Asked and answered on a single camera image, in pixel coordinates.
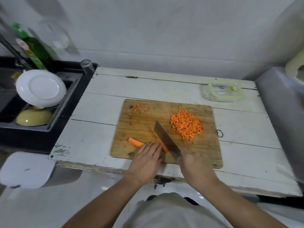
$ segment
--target yellow bowl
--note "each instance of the yellow bowl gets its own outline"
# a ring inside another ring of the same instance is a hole
[[[22,126],[42,126],[49,123],[52,113],[48,110],[31,110],[22,111],[16,118],[16,123]]]

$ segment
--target hand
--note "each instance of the hand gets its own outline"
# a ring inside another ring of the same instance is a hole
[[[144,144],[136,153],[124,177],[135,180],[141,186],[150,182],[161,167],[161,159],[158,159],[161,149],[159,143]]]
[[[202,153],[188,153],[181,149],[179,160],[180,170],[190,186],[199,192],[204,192],[210,186],[220,182],[209,160]]]

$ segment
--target faucet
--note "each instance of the faucet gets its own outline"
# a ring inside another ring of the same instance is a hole
[[[0,43],[2,43],[15,57],[16,59],[25,67],[26,70],[33,70],[34,68],[25,60],[24,57],[0,34]]]

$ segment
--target white plate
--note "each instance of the white plate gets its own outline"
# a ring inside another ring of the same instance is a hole
[[[59,104],[67,91],[58,76],[45,70],[25,71],[17,79],[16,89],[24,101],[42,108]]]

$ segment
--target green bottle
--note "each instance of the green bottle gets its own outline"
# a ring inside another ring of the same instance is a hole
[[[13,27],[17,30],[22,40],[28,45],[30,52],[28,50],[25,50],[25,52],[29,55],[35,65],[41,70],[51,69],[53,59],[40,41],[36,38],[30,37],[27,32],[20,28],[19,23],[13,23]]]

